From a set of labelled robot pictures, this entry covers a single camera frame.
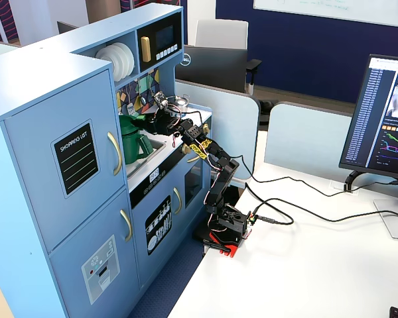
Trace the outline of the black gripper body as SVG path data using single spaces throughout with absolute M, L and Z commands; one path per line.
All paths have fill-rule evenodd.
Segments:
M 179 133 L 181 121 L 179 115 L 172 116 L 170 113 L 159 111 L 156 115 L 156 133 L 161 135 Z

